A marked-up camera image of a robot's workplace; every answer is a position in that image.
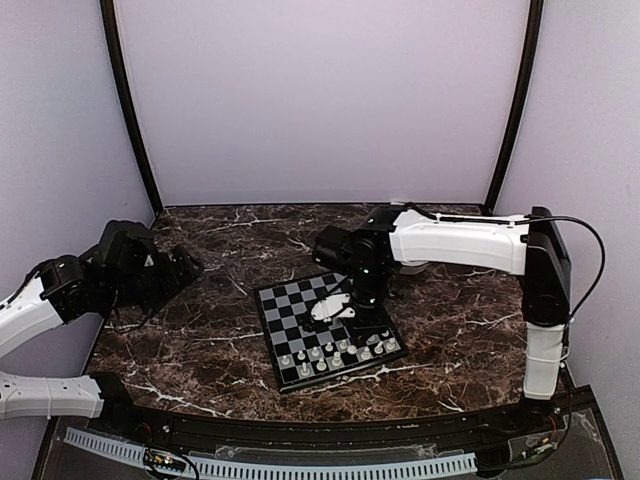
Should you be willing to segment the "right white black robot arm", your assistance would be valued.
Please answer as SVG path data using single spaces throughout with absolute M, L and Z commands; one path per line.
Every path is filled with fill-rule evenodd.
M 571 261 L 557 227 L 562 217 L 544 207 L 527 215 L 483 217 L 427 212 L 414 203 L 375 208 L 356 229 L 330 225 L 316 237 L 316 264 L 343 275 L 348 293 L 328 292 L 310 310 L 315 322 L 347 322 L 356 337 L 383 332 L 391 277 L 430 262 L 500 270 L 520 279 L 527 327 L 523 395 L 510 413 L 521 434 L 549 416 L 569 324 L 580 309 L 571 302 Z

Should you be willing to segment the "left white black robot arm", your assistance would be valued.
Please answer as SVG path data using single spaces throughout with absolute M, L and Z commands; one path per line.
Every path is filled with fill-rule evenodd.
M 86 314 L 103 318 L 137 307 L 151 318 L 203 273 L 184 246 L 158 249 L 139 222 L 109 221 L 99 242 L 80 256 L 37 264 L 1 303 L 1 353 Z M 141 427 L 140 412 L 117 375 L 74 378 L 1 376 L 1 417 L 102 418 L 120 436 Z

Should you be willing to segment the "black and white chessboard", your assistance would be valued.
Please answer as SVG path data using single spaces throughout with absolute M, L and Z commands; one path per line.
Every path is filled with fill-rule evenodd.
M 341 318 L 330 323 L 315 322 L 310 318 L 311 307 L 326 293 L 345 293 L 351 283 L 345 277 L 327 272 L 321 275 L 307 276 L 288 280 L 254 289 L 254 300 L 263 328 L 263 337 L 271 360 L 278 390 L 282 394 L 337 379 L 344 375 L 356 373 L 367 368 L 381 366 L 408 355 L 408 348 L 390 319 L 390 336 L 382 338 L 375 334 L 377 340 L 373 344 L 356 345 Z M 386 342 L 394 338 L 396 349 L 387 351 Z M 346 350 L 339 348 L 339 343 L 347 340 Z M 375 346 L 382 341 L 384 351 L 374 352 Z M 334 350 L 326 352 L 324 346 L 332 342 Z M 371 352 L 369 360 L 361 359 L 361 352 L 368 347 Z M 311 356 L 311 350 L 321 350 L 320 356 Z M 306 359 L 297 359 L 299 351 L 306 352 Z M 336 368 L 332 365 L 333 354 L 339 351 L 344 365 Z M 288 356 L 290 364 L 283 366 L 281 358 Z M 324 359 L 326 369 L 318 371 L 316 364 Z M 310 370 L 308 376 L 300 375 L 300 366 L 306 363 Z

